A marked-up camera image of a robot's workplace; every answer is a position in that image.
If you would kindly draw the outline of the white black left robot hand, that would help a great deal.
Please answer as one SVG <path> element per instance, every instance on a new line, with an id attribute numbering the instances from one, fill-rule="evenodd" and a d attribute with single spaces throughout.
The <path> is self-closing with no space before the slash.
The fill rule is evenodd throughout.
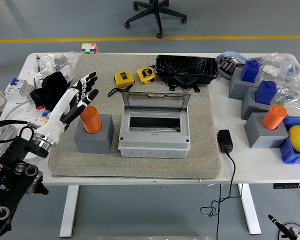
<path id="1" fill-rule="evenodd" d="M 98 95 L 99 90 L 93 88 L 97 79 L 97 73 L 92 72 L 66 90 L 51 112 L 48 122 L 34 131 L 32 142 L 37 145 L 56 146 L 61 133 Z"/>

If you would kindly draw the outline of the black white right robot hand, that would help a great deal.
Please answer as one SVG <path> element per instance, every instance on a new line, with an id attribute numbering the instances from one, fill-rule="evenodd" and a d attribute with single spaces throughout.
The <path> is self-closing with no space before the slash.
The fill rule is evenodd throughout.
<path id="1" fill-rule="evenodd" d="M 289 240 L 300 240 L 300 229 L 295 227 L 287 228 L 285 225 L 281 224 L 276 218 L 272 215 L 268 215 L 268 218 L 271 222 L 278 228 L 280 232 L 283 233 L 281 236 L 283 239 L 288 238 Z"/>

